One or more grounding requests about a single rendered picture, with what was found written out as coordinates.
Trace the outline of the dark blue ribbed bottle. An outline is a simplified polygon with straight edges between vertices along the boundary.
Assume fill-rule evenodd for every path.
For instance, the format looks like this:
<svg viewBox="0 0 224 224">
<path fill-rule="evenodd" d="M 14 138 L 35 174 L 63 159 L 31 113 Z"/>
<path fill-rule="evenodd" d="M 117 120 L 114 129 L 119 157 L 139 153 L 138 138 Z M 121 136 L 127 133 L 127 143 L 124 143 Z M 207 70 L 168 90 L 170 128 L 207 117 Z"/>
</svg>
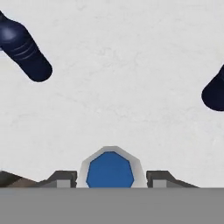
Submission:
<svg viewBox="0 0 224 224">
<path fill-rule="evenodd" d="M 7 18 L 1 11 L 0 48 L 32 81 L 46 81 L 53 73 L 52 65 L 28 30 L 19 22 Z"/>
</svg>

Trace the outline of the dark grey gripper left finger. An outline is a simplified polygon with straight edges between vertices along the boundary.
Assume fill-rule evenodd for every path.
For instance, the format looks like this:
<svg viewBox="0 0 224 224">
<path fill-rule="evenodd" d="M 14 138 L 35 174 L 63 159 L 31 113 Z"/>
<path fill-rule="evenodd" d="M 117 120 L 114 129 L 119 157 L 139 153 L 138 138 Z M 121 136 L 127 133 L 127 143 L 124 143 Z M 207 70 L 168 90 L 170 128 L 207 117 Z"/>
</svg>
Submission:
<svg viewBox="0 0 224 224">
<path fill-rule="evenodd" d="M 36 187 L 75 188 L 77 171 L 55 171 L 48 179 L 40 181 Z"/>
</svg>

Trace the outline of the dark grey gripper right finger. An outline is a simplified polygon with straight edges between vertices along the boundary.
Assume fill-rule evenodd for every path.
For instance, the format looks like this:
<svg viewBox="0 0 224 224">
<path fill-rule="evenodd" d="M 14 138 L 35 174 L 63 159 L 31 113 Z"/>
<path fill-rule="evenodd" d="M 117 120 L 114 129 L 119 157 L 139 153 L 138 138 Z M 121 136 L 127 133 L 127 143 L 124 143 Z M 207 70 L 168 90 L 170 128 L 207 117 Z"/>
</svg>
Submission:
<svg viewBox="0 0 224 224">
<path fill-rule="evenodd" d="M 168 171 L 147 171 L 146 179 L 149 188 L 196 188 L 196 185 L 175 179 Z"/>
</svg>

